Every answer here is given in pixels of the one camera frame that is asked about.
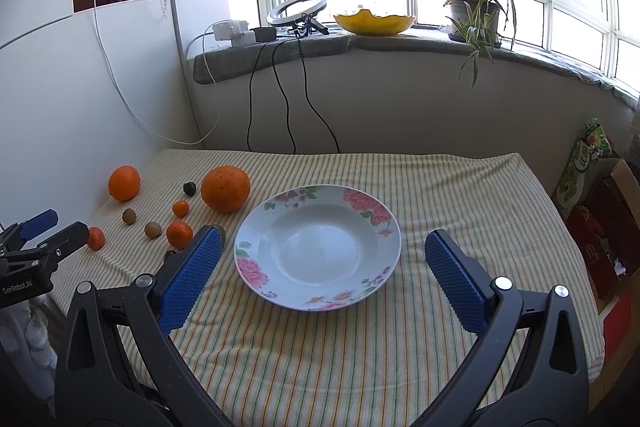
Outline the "tangerine edge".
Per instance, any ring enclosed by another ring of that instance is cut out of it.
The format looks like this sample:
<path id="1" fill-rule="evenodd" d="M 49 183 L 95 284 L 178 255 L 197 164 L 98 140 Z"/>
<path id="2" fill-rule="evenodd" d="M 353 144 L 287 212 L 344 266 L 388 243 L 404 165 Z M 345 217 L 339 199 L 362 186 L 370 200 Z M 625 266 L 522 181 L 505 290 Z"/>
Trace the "tangerine edge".
<path id="1" fill-rule="evenodd" d="M 92 251 L 99 251 L 105 245 L 105 235 L 103 231 L 98 227 L 91 227 L 89 229 L 89 236 L 87 239 L 87 247 Z"/>

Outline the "brown longan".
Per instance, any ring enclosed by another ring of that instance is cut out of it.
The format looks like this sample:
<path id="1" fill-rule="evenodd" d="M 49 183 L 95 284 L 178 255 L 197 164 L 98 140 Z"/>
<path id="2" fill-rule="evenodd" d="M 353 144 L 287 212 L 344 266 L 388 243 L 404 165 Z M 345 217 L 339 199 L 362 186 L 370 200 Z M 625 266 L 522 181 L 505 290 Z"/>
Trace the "brown longan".
<path id="1" fill-rule="evenodd" d="M 144 226 L 144 234 L 148 239 L 157 239 L 162 233 L 163 229 L 157 222 L 150 221 Z"/>
<path id="2" fill-rule="evenodd" d="M 132 208 L 127 208 L 122 213 L 122 221 L 126 223 L 126 225 L 133 225 L 134 222 L 137 221 L 136 212 Z"/>

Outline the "smooth oval orange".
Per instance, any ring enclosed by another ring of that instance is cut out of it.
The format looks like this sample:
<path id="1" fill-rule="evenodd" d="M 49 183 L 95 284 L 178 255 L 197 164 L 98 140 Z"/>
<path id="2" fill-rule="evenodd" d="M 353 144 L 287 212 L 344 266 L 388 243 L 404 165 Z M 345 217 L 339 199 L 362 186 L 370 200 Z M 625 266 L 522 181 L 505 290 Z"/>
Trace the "smooth oval orange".
<path id="1" fill-rule="evenodd" d="M 138 170 L 125 165 L 116 168 L 108 178 L 107 190 L 117 202 L 128 202 L 140 191 L 141 178 Z"/>

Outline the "tangerine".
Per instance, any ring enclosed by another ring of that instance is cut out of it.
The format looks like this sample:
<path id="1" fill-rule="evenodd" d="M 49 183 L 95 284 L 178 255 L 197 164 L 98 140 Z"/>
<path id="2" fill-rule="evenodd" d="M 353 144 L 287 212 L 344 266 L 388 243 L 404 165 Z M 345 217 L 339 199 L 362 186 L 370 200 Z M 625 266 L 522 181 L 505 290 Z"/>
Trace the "tangerine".
<path id="1" fill-rule="evenodd" d="M 177 220 L 168 225 L 166 239 L 172 248 L 181 251 L 192 241 L 193 230 L 186 222 Z"/>

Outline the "small kumquat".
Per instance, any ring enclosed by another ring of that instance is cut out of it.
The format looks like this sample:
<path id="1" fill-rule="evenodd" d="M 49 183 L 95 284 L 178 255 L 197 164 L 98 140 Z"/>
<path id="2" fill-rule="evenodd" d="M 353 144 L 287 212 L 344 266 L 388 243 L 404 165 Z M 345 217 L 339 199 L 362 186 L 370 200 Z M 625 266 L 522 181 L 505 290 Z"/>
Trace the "small kumquat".
<path id="1" fill-rule="evenodd" d="M 184 218 L 190 212 L 190 204 L 184 199 L 177 200 L 172 204 L 171 210 L 177 218 Z"/>

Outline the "dark plum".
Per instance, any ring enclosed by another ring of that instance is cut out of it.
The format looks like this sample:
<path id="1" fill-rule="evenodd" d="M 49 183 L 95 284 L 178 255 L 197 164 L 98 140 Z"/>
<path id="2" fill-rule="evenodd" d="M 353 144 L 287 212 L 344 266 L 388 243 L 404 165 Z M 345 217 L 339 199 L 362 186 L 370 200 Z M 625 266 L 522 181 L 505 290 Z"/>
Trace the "dark plum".
<path id="1" fill-rule="evenodd" d="M 196 185 L 194 182 L 186 182 L 185 184 L 183 184 L 182 189 L 186 196 L 192 197 L 196 193 Z"/>

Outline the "large orange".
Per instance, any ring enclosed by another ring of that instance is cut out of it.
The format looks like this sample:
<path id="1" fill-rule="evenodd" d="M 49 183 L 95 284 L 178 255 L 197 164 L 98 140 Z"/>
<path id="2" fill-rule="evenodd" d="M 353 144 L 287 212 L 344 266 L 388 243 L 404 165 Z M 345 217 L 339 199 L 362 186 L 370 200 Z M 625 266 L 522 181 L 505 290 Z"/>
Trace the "large orange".
<path id="1" fill-rule="evenodd" d="M 239 210 L 250 195 L 250 178 L 238 167 L 220 166 L 210 170 L 201 185 L 201 198 L 213 210 L 230 213 Z"/>

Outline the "white floral plate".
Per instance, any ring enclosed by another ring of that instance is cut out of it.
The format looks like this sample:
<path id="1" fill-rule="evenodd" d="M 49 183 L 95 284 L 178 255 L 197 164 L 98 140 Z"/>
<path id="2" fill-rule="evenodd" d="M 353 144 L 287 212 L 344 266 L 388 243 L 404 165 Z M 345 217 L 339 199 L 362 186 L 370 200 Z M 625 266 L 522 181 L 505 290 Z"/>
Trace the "white floral plate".
<path id="1" fill-rule="evenodd" d="M 343 309 L 392 276 L 402 237 L 393 213 L 358 188 L 289 188 L 254 208 L 236 233 L 243 282 L 270 303 L 302 312 Z"/>

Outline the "green brown kiwi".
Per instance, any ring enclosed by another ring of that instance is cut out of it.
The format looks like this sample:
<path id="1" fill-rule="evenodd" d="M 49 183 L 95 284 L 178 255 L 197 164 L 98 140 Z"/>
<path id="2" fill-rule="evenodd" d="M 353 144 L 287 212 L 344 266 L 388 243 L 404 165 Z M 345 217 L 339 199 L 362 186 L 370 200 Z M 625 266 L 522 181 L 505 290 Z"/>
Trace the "green brown kiwi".
<path id="1" fill-rule="evenodd" d="M 224 231 L 224 227 L 222 227 L 221 225 L 212 225 L 212 228 L 218 232 L 222 243 L 224 243 L 226 241 L 226 231 Z"/>

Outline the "striped tablecloth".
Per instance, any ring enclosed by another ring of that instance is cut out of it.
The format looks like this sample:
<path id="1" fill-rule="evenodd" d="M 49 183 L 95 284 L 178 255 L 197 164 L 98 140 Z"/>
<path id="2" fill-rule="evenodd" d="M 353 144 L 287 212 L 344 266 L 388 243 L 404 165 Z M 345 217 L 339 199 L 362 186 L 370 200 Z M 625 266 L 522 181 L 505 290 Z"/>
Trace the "striped tablecloth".
<path id="1" fill-rule="evenodd" d="M 220 213 L 201 198 L 206 174 L 238 167 L 250 195 Z M 196 193 L 182 186 L 194 182 Z M 402 246 L 392 276 L 352 306 L 323 312 L 282 308 L 259 297 L 235 268 L 233 246 L 250 212 L 289 188 L 335 184 L 380 200 L 400 226 Z M 184 199 L 190 212 L 171 206 Z M 122 221 L 124 205 L 107 202 L 94 216 L 106 243 L 65 260 L 54 278 L 54 301 L 67 313 L 77 285 L 129 285 L 154 274 L 172 248 L 171 222 L 193 237 L 221 225 L 226 241 L 200 298 L 170 334 L 217 407 L 221 426 L 417 426 L 471 351 L 467 332 L 425 261 L 427 235 L 444 230 L 491 277 L 523 291 L 570 290 L 586 352 L 588 390 L 602 369 L 602 324 L 582 255 L 550 197 L 520 155 L 464 158 L 446 154 L 291 156 L 222 150 L 164 150 L 142 171 L 132 200 L 138 221 Z M 148 239 L 144 226 L 163 233 Z"/>

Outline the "green snack bag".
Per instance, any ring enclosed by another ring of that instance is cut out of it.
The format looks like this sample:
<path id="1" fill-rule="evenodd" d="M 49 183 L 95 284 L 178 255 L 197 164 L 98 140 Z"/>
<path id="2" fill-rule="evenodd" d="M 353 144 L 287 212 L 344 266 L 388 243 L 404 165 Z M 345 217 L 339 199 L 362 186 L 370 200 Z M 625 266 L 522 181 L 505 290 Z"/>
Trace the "green snack bag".
<path id="1" fill-rule="evenodd" d="M 585 122 L 585 132 L 575 142 L 572 153 L 552 194 L 552 202 L 563 220 L 582 200 L 588 184 L 594 180 L 598 167 L 615 158 L 615 150 L 598 118 Z"/>

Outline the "white power strip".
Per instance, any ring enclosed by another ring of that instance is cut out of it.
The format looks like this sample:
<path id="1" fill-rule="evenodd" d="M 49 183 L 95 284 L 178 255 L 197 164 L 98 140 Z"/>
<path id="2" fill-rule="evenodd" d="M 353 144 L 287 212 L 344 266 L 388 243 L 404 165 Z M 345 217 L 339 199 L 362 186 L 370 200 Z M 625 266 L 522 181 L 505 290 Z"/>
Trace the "white power strip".
<path id="1" fill-rule="evenodd" d="M 234 48 L 256 43 L 255 33 L 248 29 L 246 20 L 220 20 L 213 24 L 213 32 L 217 41 L 230 41 Z"/>

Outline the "black power adapter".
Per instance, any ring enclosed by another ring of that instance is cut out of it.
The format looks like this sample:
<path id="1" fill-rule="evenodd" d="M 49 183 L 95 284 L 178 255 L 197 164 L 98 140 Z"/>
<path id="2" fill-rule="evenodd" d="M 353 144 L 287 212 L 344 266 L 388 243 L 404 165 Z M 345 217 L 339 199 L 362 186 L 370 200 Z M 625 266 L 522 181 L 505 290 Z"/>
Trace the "black power adapter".
<path id="1" fill-rule="evenodd" d="M 272 26 L 259 26 L 250 30 L 257 43 L 268 43 L 276 41 L 278 38 L 277 28 Z"/>

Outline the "yellow melon bowl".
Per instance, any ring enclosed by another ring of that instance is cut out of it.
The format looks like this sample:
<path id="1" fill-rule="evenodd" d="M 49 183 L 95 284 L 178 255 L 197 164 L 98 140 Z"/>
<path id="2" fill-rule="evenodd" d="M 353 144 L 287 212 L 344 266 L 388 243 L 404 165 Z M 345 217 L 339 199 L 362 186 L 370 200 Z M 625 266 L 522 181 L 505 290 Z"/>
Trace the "yellow melon bowl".
<path id="1" fill-rule="evenodd" d="M 407 15 L 374 15 L 368 9 L 360 9 L 352 15 L 336 14 L 335 23 L 357 36 L 393 37 L 409 29 L 416 18 Z"/>

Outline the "potted spider plant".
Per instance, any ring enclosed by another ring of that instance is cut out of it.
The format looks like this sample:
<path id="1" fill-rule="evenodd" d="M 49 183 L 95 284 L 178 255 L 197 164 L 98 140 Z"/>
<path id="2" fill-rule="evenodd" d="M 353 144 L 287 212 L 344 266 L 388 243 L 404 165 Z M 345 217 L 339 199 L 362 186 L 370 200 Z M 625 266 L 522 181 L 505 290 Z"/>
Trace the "potted spider plant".
<path id="1" fill-rule="evenodd" d="M 451 25 L 450 37 L 469 48 L 458 78 L 471 66 L 471 87 L 474 87 L 480 75 L 480 59 L 484 57 L 493 62 L 492 54 L 501 46 L 503 35 L 498 31 L 501 14 L 506 22 L 512 23 L 510 50 L 513 50 L 518 35 L 518 8 L 515 0 L 445 0 L 444 5 L 450 7 L 447 16 Z"/>

